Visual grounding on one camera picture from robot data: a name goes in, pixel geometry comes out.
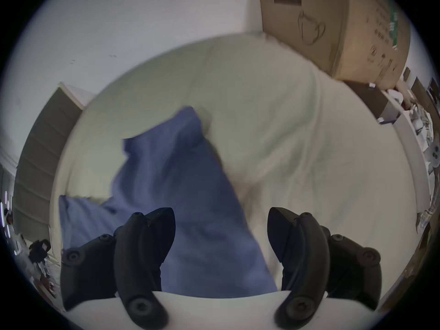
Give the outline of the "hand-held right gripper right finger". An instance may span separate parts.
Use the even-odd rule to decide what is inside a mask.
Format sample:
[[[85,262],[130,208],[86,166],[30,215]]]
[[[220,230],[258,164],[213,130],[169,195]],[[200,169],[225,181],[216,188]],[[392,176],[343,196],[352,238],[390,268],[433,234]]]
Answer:
[[[282,291],[289,295],[274,315],[280,328],[301,328],[315,316],[325,292],[375,311],[382,290],[380,253],[331,234],[313,215],[272,207],[267,219],[272,250],[283,266]]]

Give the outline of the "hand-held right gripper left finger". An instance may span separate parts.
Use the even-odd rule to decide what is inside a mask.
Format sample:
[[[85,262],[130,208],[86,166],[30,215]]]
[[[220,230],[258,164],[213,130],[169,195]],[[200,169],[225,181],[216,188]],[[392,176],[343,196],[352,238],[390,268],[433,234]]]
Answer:
[[[163,329],[168,312],[154,291],[161,291],[161,265],[176,232],[174,211],[159,208],[133,213],[114,234],[102,234],[62,255],[60,289],[63,307],[71,311],[91,300],[119,294],[131,320],[143,329]]]

